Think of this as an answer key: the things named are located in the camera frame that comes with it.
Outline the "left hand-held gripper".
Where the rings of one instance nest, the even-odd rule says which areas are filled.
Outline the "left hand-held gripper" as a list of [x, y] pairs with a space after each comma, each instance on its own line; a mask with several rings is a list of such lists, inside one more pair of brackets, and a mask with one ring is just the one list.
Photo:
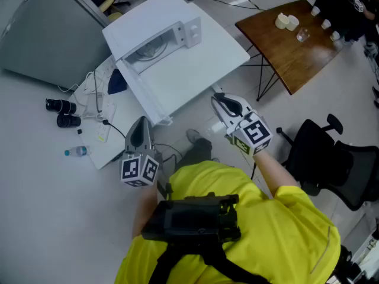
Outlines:
[[151, 186], [158, 170], [152, 125], [147, 117], [142, 116], [126, 135], [120, 160], [120, 180], [133, 187]]

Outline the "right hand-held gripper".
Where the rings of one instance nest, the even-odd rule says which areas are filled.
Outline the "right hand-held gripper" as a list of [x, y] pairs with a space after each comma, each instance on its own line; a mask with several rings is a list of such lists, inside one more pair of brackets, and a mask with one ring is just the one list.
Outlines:
[[211, 106], [226, 129], [226, 138], [242, 152], [254, 156], [269, 146], [273, 137], [271, 130], [244, 98], [215, 93]]

